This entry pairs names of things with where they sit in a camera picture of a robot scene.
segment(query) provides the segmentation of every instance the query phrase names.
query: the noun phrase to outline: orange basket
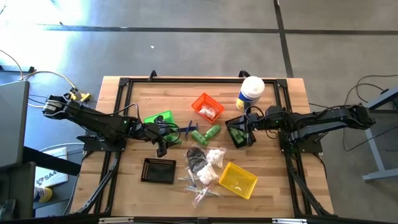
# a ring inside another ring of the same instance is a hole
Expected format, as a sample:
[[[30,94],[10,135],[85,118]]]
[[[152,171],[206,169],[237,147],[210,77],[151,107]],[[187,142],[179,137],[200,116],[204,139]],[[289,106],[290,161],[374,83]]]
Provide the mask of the orange basket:
[[[214,120],[209,119],[205,115],[199,113],[201,110],[202,105],[208,105],[216,110],[216,116],[214,117]],[[195,110],[200,116],[204,117],[206,120],[208,120],[210,123],[213,123],[217,120],[218,116],[224,111],[224,106],[221,105],[219,102],[217,102],[215,99],[213,99],[211,96],[207,95],[206,93],[203,93],[199,98],[192,103],[192,108]]]

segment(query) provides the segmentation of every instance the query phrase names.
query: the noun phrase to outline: wooden tabletop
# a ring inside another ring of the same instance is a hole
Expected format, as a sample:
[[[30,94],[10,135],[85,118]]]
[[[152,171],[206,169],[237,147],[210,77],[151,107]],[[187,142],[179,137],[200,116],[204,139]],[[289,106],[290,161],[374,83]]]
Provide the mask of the wooden tabletop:
[[[104,77],[96,107],[98,111],[113,112],[119,79],[120,77]],[[287,83],[293,112],[309,113],[303,79],[288,78]],[[225,110],[214,124],[219,124],[221,131],[209,141],[209,146],[227,148],[224,166],[228,162],[233,162],[258,176],[251,198],[245,200],[218,185],[213,191],[220,193],[222,197],[207,197],[203,204],[194,208],[192,205],[194,194],[184,191],[188,182],[178,180],[177,177],[187,175],[184,154],[196,141],[189,136],[188,141],[168,149],[167,155],[162,159],[176,160],[177,170],[174,184],[165,185],[141,182],[144,158],[155,158],[157,145],[130,139],[126,150],[122,153],[112,216],[285,218],[294,216],[285,158],[279,151],[278,140],[268,138],[264,131],[256,131],[254,134],[257,142],[252,147],[236,149],[227,132],[224,122],[242,115],[235,106],[240,86],[238,83],[135,83],[132,88],[131,103],[138,103],[142,119],[171,110],[177,125],[186,127],[192,120],[194,124],[196,122],[199,124],[199,132],[204,134],[210,129],[211,124],[196,114],[191,104],[204,92],[220,102]],[[272,85],[266,85],[264,94],[256,106],[265,110],[270,105],[275,105],[274,89]],[[131,108],[129,116],[136,116],[136,110]],[[97,188],[103,157],[103,152],[95,152],[83,161],[72,212],[77,211]],[[302,160],[308,188],[323,207],[333,213],[322,164],[312,154],[302,154]],[[215,170],[221,176],[223,169]],[[104,190],[102,209],[108,198],[108,187],[109,184]],[[299,190],[298,199],[304,211],[302,194]]]

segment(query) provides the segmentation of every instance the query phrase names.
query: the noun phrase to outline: white paper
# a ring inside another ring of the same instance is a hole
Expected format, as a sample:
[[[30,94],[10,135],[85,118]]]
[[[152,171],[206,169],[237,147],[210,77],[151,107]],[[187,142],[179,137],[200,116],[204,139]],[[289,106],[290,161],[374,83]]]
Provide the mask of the white paper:
[[[68,159],[66,147],[45,151],[44,153],[61,159]],[[63,174],[54,170],[36,167],[35,186],[51,187],[68,181],[68,174]]]

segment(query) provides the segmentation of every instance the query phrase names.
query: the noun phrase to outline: yellow basket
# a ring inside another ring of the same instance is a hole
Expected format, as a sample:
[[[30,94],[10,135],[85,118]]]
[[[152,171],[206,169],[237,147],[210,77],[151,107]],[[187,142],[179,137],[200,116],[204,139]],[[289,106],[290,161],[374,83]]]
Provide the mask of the yellow basket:
[[[229,162],[218,182],[242,198],[249,199],[258,177]]]

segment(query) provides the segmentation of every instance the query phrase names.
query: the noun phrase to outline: gray floor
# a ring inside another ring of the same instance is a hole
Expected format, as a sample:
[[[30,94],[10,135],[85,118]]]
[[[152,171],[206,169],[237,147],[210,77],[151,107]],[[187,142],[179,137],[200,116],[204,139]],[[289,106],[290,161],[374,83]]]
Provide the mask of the gray floor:
[[[279,2],[286,29],[398,29],[398,2],[394,0]],[[235,77],[239,70],[245,69],[259,77],[286,77],[278,34],[67,32],[26,26],[60,21],[76,26],[277,29],[271,0],[9,1],[0,15],[0,24],[6,25],[0,27],[0,43],[19,63],[65,74],[80,90],[90,92],[95,98],[105,75],[148,75],[156,70],[163,76]],[[340,105],[361,77],[398,73],[398,35],[296,34],[287,35],[286,39],[294,77],[304,78],[312,103]],[[3,55],[0,62],[12,63]],[[16,73],[2,73],[0,83],[18,78]],[[37,75],[30,81],[31,94],[61,95],[69,89],[68,83],[49,74]],[[397,77],[365,81],[382,88],[398,84]],[[361,86],[360,92],[369,100],[380,94],[371,86]],[[360,100],[352,93],[348,102]],[[374,133],[387,129],[392,123],[388,119],[378,117]],[[46,119],[40,110],[29,108],[27,146],[41,149],[77,142],[75,136],[79,134],[83,130],[77,125]],[[394,138],[397,134],[391,131],[377,140],[386,167],[398,166],[398,152],[387,152],[397,150]],[[365,139],[363,131],[347,130],[346,136],[347,148]],[[39,143],[38,138],[45,138],[47,143]],[[364,144],[345,152],[341,131],[328,134],[322,144],[335,213],[342,217],[396,222],[398,178],[362,181],[362,174],[376,171],[369,146]],[[65,190],[70,193],[70,185]],[[59,215],[65,205],[64,201],[40,208],[37,215]]]

